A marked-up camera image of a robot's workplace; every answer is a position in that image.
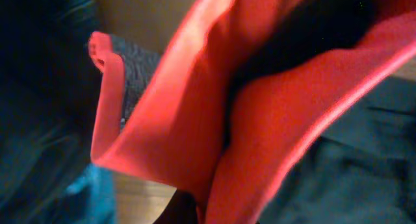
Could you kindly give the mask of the black pants with red waistband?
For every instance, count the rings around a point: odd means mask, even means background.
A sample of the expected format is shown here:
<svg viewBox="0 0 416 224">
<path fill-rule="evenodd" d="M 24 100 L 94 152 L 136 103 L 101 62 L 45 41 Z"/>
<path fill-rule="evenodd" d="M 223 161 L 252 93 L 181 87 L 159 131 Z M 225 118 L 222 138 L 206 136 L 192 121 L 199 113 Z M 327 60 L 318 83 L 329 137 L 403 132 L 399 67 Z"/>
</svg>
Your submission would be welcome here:
<svg viewBox="0 0 416 224">
<path fill-rule="evenodd" d="M 128 88 L 114 40 L 94 32 L 102 72 L 94 164 L 190 193 L 202 223 L 255 223 L 289 170 L 343 112 L 415 55 L 415 0 L 370 0 L 375 18 L 349 49 L 336 47 L 242 89 L 226 127 L 226 94 L 244 61 L 298 12 L 300 30 L 278 44 L 300 57 L 346 0 L 197 0 L 148 87 Z"/>
</svg>

